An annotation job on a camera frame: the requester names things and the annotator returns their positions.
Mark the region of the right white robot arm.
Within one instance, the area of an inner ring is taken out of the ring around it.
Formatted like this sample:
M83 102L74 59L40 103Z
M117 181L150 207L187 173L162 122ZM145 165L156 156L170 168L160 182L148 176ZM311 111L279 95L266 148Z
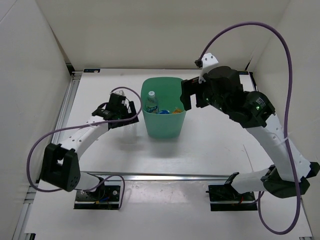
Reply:
M296 196L296 189L304 195L310 187L309 178L315 177L320 165L305 159L293 143L287 147L284 129L275 108L266 95L259 91L245 91L240 74L229 66L219 66L200 78L181 82L180 101L186 111L196 107L212 106L239 123L262 146L273 164L252 173L234 173L224 184L224 193L230 200L247 192L264 191L284 199Z

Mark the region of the white orange label bottle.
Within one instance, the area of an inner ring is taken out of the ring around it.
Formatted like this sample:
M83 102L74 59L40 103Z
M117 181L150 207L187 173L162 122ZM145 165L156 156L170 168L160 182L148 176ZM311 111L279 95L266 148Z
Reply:
M156 93L149 91L145 102L146 112L150 114L156 114L159 111L159 104Z

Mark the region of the orange plastic bottle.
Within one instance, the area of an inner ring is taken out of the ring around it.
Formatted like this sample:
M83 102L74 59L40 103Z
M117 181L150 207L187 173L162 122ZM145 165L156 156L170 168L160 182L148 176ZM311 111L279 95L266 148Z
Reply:
M172 112L172 114L180 114L180 113L182 113L182 112L183 112L182 109L176 107L175 110Z

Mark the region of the clear plastic bottle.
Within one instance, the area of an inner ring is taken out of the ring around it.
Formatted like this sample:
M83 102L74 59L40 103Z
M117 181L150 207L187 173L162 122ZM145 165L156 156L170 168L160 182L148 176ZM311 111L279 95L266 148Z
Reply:
M137 137L137 125L130 124L124 127L123 137L128 143L133 143L136 141Z

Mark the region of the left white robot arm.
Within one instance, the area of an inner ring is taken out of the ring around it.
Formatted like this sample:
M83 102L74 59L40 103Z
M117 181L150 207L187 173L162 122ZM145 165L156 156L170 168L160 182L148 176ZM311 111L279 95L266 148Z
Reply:
M81 127L65 140L50 143L44 150L40 179L67 192L86 192L93 200L105 194L103 178L80 170L79 160L85 151L111 129L139 121L133 101L126 104L122 90L112 92L109 101L102 103Z

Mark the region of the blue label plastic bottle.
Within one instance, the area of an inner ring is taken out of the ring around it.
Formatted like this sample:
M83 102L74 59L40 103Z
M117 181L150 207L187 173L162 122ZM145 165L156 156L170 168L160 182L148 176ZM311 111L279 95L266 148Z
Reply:
M160 114L160 115L167 115L167 114L170 114L171 112L168 111L168 110L160 110L157 114Z

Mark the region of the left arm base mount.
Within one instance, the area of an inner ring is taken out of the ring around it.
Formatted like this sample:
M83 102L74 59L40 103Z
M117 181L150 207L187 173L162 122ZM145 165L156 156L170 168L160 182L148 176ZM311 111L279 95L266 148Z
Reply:
M97 190L90 192L76 191L75 210L119 210L122 186L120 183L105 182Z

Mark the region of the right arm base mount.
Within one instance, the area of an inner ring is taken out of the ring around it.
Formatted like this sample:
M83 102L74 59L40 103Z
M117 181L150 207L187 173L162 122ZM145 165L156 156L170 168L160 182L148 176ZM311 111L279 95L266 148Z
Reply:
M211 212L257 211L257 200L251 192L238 193L231 184L239 172L234 172L223 184L210 184L206 193L209 196Z

